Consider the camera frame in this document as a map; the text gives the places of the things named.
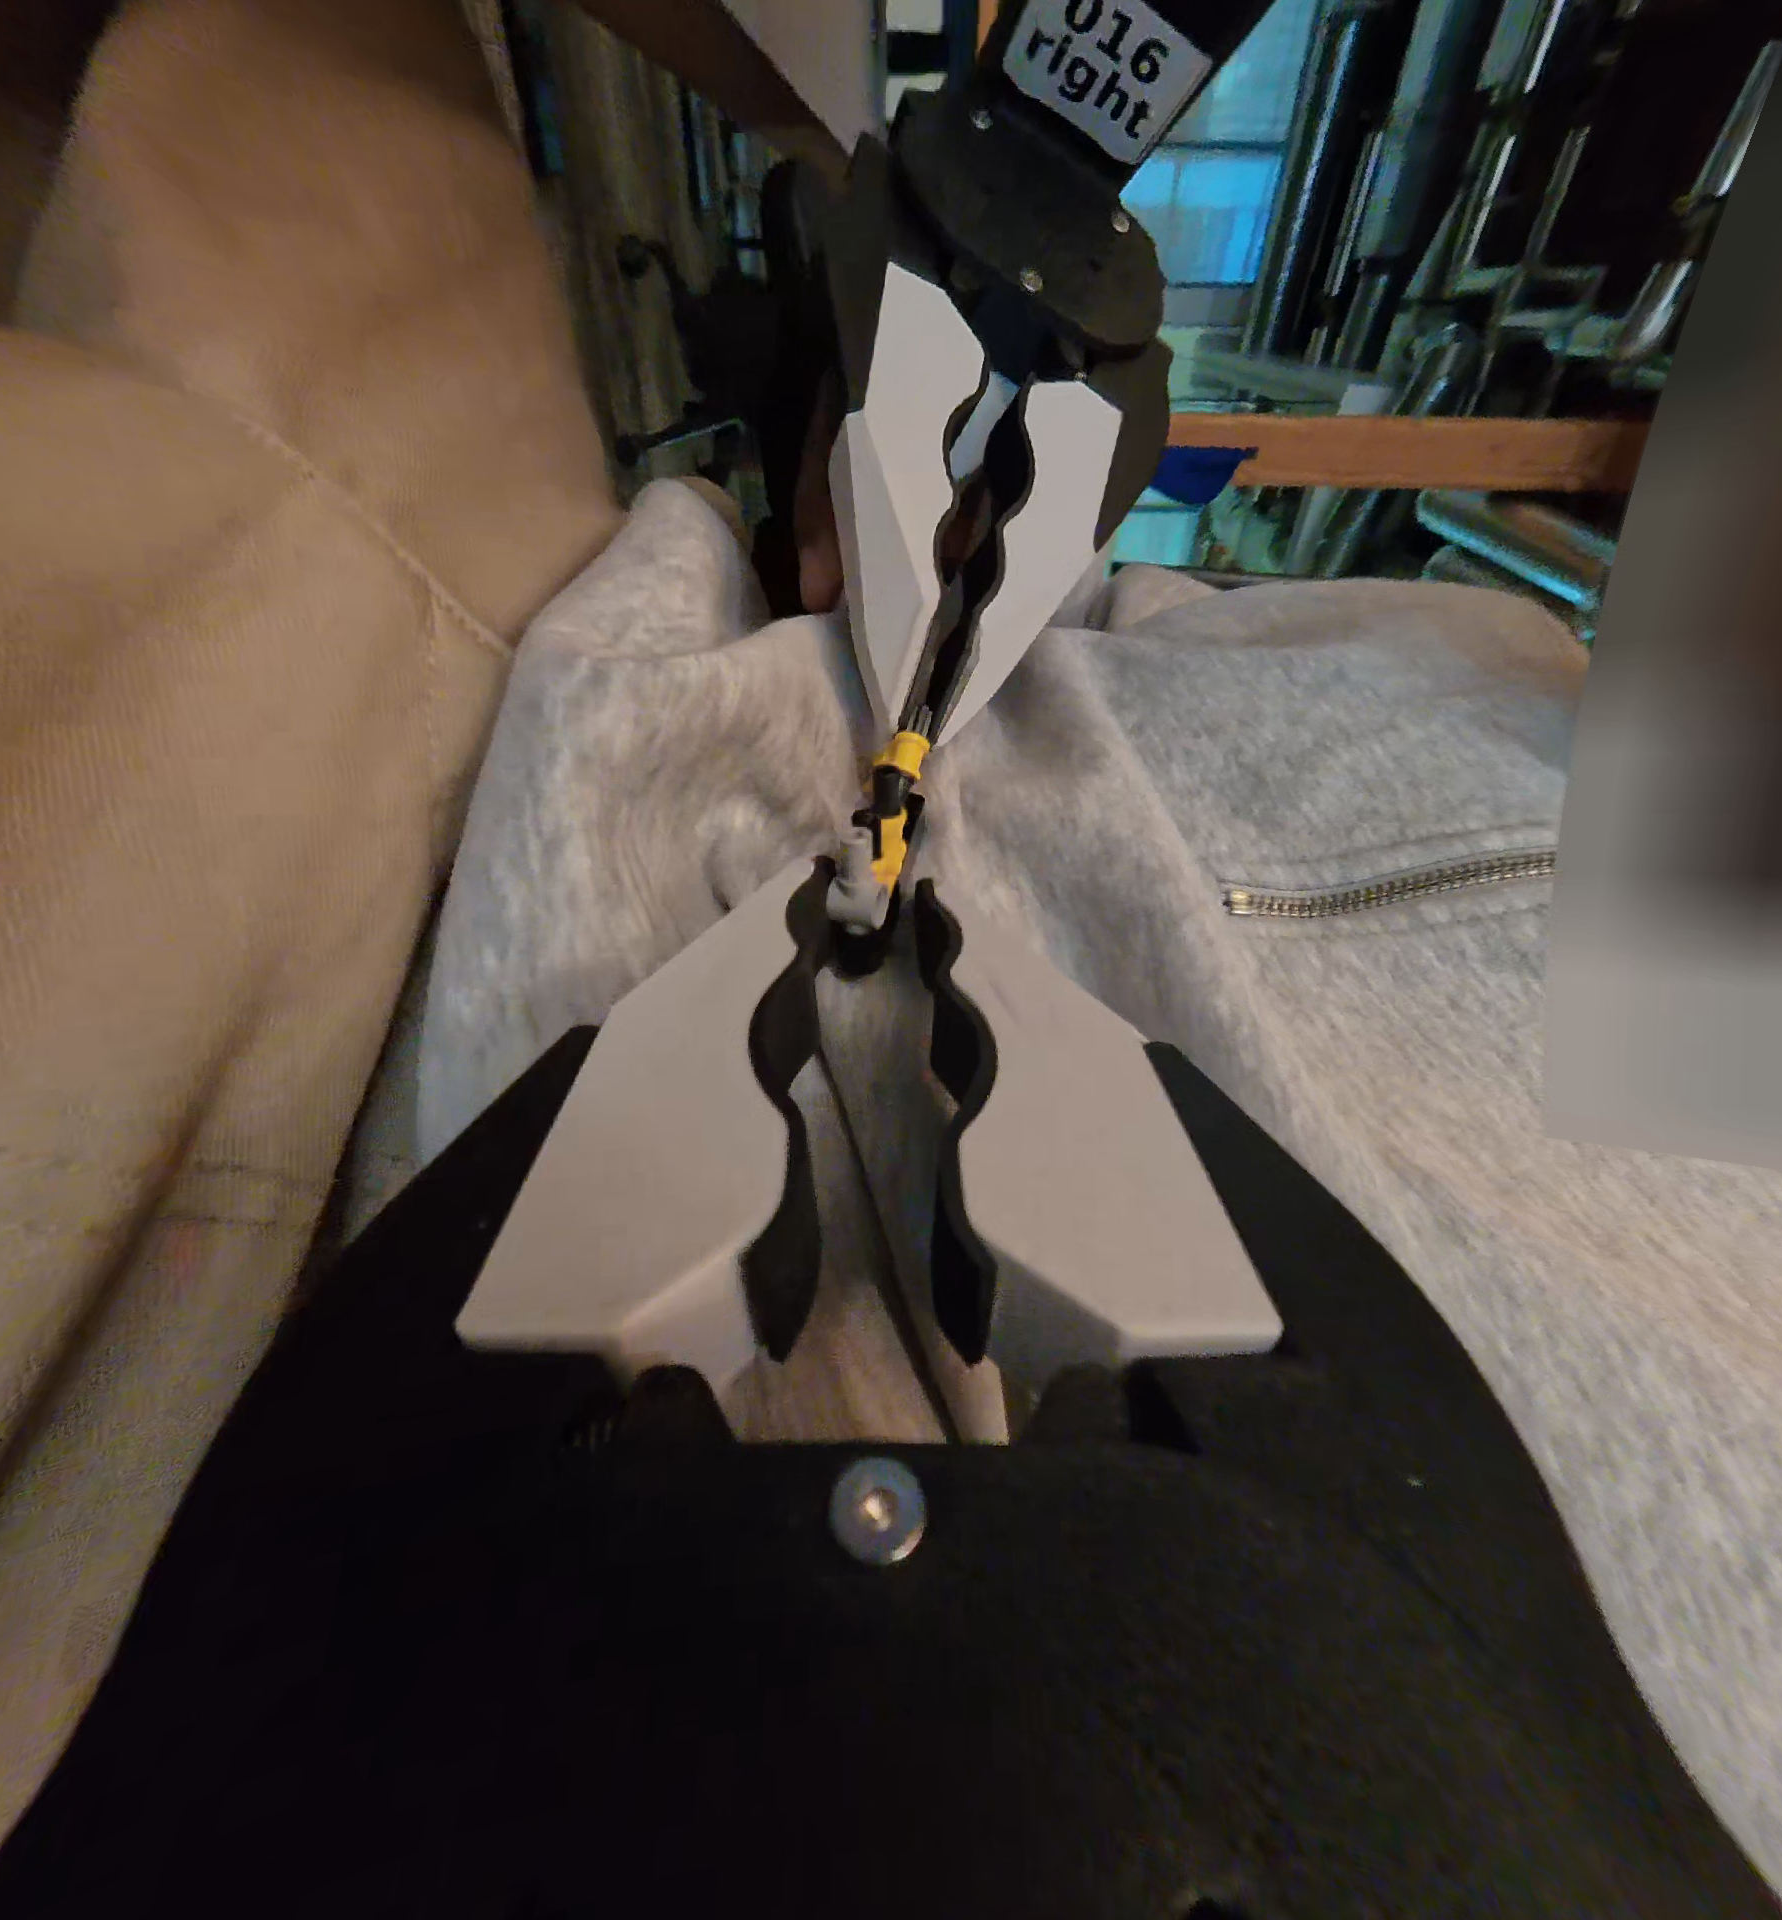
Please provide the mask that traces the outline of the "metal storage rack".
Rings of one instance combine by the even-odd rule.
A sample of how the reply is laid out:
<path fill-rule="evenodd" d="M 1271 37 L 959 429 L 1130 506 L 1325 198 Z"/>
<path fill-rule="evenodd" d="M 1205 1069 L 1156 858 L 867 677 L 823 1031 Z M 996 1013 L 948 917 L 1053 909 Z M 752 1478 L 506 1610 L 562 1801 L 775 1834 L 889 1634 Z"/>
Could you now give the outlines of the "metal storage rack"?
<path fill-rule="evenodd" d="M 522 162 L 574 299 L 601 464 L 761 495 L 737 356 L 772 170 L 844 174 L 878 126 L 878 6 L 541 0 L 501 6 Z"/>
<path fill-rule="evenodd" d="M 1173 408 L 1648 419 L 1776 63 L 1756 0 L 1271 6 L 1128 190 Z"/>

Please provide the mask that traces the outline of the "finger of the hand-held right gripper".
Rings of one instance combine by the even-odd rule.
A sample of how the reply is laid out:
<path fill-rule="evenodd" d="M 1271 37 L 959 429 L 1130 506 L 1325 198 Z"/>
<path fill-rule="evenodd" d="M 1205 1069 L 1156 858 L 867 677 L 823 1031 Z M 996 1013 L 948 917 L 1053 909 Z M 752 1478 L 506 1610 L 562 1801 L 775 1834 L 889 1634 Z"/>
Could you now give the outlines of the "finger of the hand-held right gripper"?
<path fill-rule="evenodd" d="M 1091 573 L 1104 544 L 1104 495 L 1128 412 L 1091 379 L 1030 379 L 1014 419 L 1030 485 L 979 544 L 996 565 L 996 589 L 973 603 L 973 640 L 937 722 L 937 747 L 948 747 L 996 700 L 996 680 L 1053 628 L 1058 591 Z"/>
<path fill-rule="evenodd" d="M 941 741 L 959 731 L 959 690 L 918 680 L 941 611 L 937 540 L 1014 396 L 1022 391 L 990 375 L 990 349 L 973 340 L 959 299 L 937 275 L 889 260 L 867 408 L 835 438 L 844 636 L 878 731 L 895 731 L 918 704 Z"/>

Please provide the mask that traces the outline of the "wooden plank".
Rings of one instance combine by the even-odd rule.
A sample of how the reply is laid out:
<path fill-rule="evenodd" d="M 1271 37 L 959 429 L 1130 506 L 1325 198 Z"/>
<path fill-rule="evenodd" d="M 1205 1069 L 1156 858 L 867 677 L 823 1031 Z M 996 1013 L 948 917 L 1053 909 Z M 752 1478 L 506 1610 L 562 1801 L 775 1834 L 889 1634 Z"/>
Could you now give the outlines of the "wooden plank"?
<path fill-rule="evenodd" d="M 1168 444 L 1241 450 L 1262 495 L 1629 495 L 1648 419 L 1173 412 Z"/>

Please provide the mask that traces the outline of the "grey fleece jacket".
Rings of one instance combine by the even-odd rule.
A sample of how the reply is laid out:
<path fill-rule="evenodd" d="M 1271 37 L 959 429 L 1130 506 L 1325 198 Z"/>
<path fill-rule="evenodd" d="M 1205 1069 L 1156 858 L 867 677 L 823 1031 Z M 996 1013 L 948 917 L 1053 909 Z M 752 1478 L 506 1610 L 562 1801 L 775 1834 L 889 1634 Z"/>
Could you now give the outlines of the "grey fleece jacket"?
<path fill-rule="evenodd" d="M 1483 589 L 1104 565 L 937 768 L 929 863 L 1223 1079 L 1525 1439 L 1681 1761 L 1782 1887 L 1782 1171 L 1548 1132 L 1584 653 Z M 855 802 L 843 622 L 647 485 L 528 622 L 351 1239 Z"/>

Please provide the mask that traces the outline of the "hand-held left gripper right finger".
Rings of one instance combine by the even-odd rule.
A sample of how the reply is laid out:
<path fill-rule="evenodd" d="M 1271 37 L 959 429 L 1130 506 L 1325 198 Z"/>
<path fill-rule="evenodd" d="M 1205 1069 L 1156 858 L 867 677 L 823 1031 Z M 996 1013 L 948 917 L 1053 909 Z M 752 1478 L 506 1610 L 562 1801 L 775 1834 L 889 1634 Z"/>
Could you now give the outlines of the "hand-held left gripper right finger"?
<path fill-rule="evenodd" d="M 937 1325 L 965 1362 L 1271 1356 L 1285 1318 L 1151 1037 L 996 917 L 910 892 L 937 1147 Z"/>

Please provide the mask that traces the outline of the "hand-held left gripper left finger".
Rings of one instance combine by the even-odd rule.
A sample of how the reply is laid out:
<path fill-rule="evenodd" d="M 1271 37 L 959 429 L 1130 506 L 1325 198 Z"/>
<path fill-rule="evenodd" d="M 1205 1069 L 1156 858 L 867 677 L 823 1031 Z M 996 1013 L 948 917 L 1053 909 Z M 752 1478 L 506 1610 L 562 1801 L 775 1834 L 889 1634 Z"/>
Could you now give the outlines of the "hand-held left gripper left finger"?
<path fill-rule="evenodd" d="M 823 1280 L 792 1099 L 823 960 L 835 863 L 781 863 L 601 1013 L 474 1268 L 464 1351 L 601 1356 L 617 1379 L 692 1362 L 713 1385 L 792 1356 Z"/>

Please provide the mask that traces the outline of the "beige cotton garment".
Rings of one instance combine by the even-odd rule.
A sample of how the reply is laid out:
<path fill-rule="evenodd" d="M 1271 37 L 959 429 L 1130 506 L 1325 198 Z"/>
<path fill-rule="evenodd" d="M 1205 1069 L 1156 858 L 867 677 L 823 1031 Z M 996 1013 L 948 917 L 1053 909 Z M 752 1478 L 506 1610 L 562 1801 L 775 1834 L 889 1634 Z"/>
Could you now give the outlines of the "beige cotton garment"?
<path fill-rule="evenodd" d="M 0 101 L 0 1839 L 311 1258 L 515 636 L 610 534 L 464 6 L 114 6 L 66 107 Z"/>

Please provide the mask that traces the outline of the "person's right hand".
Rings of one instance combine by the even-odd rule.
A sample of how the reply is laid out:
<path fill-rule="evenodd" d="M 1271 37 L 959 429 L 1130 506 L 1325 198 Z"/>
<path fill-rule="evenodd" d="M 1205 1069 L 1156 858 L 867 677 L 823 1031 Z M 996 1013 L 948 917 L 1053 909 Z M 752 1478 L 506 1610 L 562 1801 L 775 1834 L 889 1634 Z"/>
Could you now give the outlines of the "person's right hand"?
<path fill-rule="evenodd" d="M 835 611 L 843 573 L 843 513 L 835 513 L 835 438 L 844 419 L 843 375 L 781 375 L 761 408 L 761 534 L 752 573 L 775 622 Z"/>

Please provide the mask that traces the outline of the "black axle with yellow bush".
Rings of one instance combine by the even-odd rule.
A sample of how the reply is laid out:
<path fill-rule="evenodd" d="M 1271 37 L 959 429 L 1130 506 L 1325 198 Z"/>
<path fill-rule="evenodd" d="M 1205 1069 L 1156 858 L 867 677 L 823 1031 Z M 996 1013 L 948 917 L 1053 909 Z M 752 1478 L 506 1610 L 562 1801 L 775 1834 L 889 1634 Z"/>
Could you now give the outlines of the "black axle with yellow bush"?
<path fill-rule="evenodd" d="M 929 768 L 929 747 L 937 747 L 937 653 L 918 657 L 903 722 L 895 722 L 895 741 L 868 758 L 868 806 L 878 813 L 895 813 L 910 802 L 910 784 Z"/>

